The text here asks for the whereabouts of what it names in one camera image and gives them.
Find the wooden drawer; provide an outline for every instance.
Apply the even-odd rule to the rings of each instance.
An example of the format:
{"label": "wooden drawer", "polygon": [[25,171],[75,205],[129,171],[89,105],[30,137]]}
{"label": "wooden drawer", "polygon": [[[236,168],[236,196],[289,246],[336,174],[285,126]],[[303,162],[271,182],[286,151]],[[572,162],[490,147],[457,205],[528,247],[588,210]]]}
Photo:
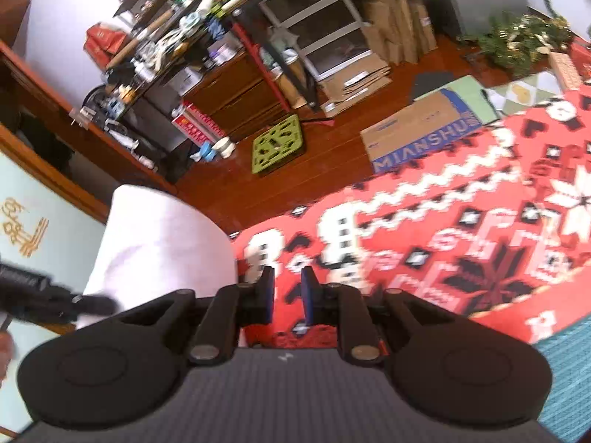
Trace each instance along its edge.
{"label": "wooden drawer", "polygon": [[229,137],[232,139],[232,141],[243,140],[261,128],[277,124],[282,117],[285,117],[285,115],[286,111],[279,103],[277,103],[270,110],[265,111],[258,117],[236,128],[229,134]]}
{"label": "wooden drawer", "polygon": [[241,53],[206,75],[184,99],[211,116],[261,81],[250,56]]}
{"label": "wooden drawer", "polygon": [[256,120],[276,105],[277,99],[273,91],[262,81],[211,117],[221,129],[231,135],[233,131]]}

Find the cardboard box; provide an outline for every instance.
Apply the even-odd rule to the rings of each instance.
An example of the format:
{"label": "cardboard box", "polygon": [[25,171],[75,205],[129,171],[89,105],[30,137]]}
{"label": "cardboard box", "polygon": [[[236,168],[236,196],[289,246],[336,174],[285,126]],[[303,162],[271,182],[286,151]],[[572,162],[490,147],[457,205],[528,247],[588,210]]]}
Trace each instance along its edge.
{"label": "cardboard box", "polygon": [[588,42],[581,37],[574,37],[570,44],[570,58],[583,79],[591,78],[591,49]]}
{"label": "cardboard box", "polygon": [[385,77],[390,66],[376,54],[357,60],[320,82],[332,103],[342,103],[359,90]]}
{"label": "cardboard box", "polygon": [[172,124],[176,126],[184,135],[193,143],[203,146],[203,143],[209,141],[215,143],[214,138],[210,135],[215,135],[216,138],[224,138],[226,133],[205,113],[202,113],[193,103],[185,103],[185,112],[179,114],[172,120]]}
{"label": "cardboard box", "polygon": [[31,0],[0,0],[0,40],[9,48],[17,40],[18,31]]}
{"label": "cardboard box", "polygon": [[462,76],[462,78],[455,79],[446,85],[419,96],[416,100],[427,98],[429,95],[442,90],[443,88],[455,92],[464,103],[470,107],[483,125],[499,120],[496,111],[488,102],[488,99],[483,95],[484,87],[472,75]]}
{"label": "cardboard box", "polygon": [[[291,63],[288,63],[288,66],[292,70],[292,72],[294,72],[296,78],[298,78],[302,82],[302,84],[305,85],[305,72],[299,59],[296,58]],[[275,83],[277,84],[281,92],[284,94],[292,108],[297,109],[305,105],[305,98],[302,95],[300,95],[300,92],[290,81],[290,79],[287,78],[287,76],[285,76],[283,72],[280,73],[279,76],[277,76],[277,78],[275,79]]]}
{"label": "cardboard box", "polygon": [[365,39],[367,40],[369,49],[377,54],[382,60],[388,61],[389,55],[386,48],[386,39],[375,26],[367,24],[361,27]]}
{"label": "cardboard box", "polygon": [[394,0],[394,18],[403,44],[404,60],[418,63],[419,53],[414,40],[413,18],[410,15],[408,0]]}
{"label": "cardboard box", "polygon": [[361,132],[376,174],[443,148],[482,122],[453,91],[440,90]]}
{"label": "cardboard box", "polygon": [[403,60],[403,45],[401,43],[386,42],[388,50],[388,61],[399,65]]}
{"label": "cardboard box", "polygon": [[369,84],[365,88],[360,89],[356,93],[352,94],[347,99],[343,100],[342,102],[327,102],[324,103],[322,109],[324,113],[326,113],[327,117],[333,117],[345,111],[347,108],[351,108],[354,104],[360,102],[362,99],[370,96],[371,94],[375,93],[380,88],[385,87],[387,84],[391,83],[392,80],[389,79],[387,76],[382,76],[378,78],[373,83]]}
{"label": "cardboard box", "polygon": [[563,91],[577,90],[583,84],[583,78],[578,74],[573,61],[567,54],[551,52],[550,66]]}
{"label": "cardboard box", "polygon": [[388,3],[382,1],[366,1],[364,8],[368,20],[380,31],[386,40],[393,43],[400,42],[400,35],[396,28],[394,15]]}
{"label": "cardboard box", "polygon": [[433,26],[431,24],[431,18],[429,12],[423,0],[409,0],[410,9],[413,13],[413,22],[416,21],[415,25],[420,28],[421,34],[421,47],[424,52],[432,51],[437,48],[437,40],[435,39],[435,33],[433,32]]}

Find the wooden cabinet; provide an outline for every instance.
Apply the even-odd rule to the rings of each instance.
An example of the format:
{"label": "wooden cabinet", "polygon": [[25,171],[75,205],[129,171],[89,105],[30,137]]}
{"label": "wooden cabinet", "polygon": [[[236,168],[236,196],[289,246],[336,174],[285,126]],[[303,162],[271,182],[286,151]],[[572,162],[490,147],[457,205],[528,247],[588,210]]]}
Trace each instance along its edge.
{"label": "wooden cabinet", "polygon": [[31,0],[0,0],[0,40],[13,46]]}
{"label": "wooden cabinet", "polygon": [[240,141],[285,114],[246,52],[214,69],[184,97]]}
{"label": "wooden cabinet", "polygon": [[0,71],[21,105],[37,116],[43,124],[70,148],[80,152],[96,166],[120,183],[130,183],[166,190],[176,188],[161,175],[139,163],[125,148],[100,128],[82,128],[72,124],[72,110],[61,96],[39,78],[16,54],[0,42]]}

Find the wooden floor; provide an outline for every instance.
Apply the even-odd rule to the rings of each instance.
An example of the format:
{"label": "wooden floor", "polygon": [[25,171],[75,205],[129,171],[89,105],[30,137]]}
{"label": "wooden floor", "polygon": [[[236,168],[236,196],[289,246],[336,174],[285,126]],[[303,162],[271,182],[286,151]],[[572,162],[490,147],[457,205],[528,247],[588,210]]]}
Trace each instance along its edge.
{"label": "wooden floor", "polygon": [[[238,143],[228,160],[193,165],[177,184],[179,196],[228,233],[246,229],[372,175],[359,132],[407,106],[417,74],[450,71],[457,78],[473,74],[486,87],[509,81],[507,73],[485,61],[470,66],[462,58],[468,49],[444,37],[438,42],[439,49],[418,65],[394,66],[392,83],[339,114],[333,127],[305,126],[305,154],[285,166],[266,176],[252,175],[253,135]],[[305,109],[300,117],[314,115]]]}

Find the gold decoration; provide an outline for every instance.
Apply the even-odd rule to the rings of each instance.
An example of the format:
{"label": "gold decoration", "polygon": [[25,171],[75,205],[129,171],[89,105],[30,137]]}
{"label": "gold decoration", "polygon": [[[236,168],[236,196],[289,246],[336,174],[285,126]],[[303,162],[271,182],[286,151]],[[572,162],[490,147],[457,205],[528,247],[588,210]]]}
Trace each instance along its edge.
{"label": "gold decoration", "polygon": [[26,211],[26,208],[18,203],[14,198],[7,198],[0,210],[8,221],[2,224],[4,233],[10,238],[10,242],[13,245],[19,245],[20,253],[25,258],[30,258],[31,255],[39,248],[41,240],[45,236],[49,220],[42,218],[39,220],[35,232],[31,235],[27,233],[21,222],[18,220],[18,216]]}
{"label": "gold decoration", "polygon": [[533,15],[493,18],[490,33],[469,35],[465,41],[478,41],[482,51],[495,62],[521,78],[533,70],[533,64],[551,51],[565,51],[572,33],[565,18],[556,13],[549,0],[544,0],[550,19]]}

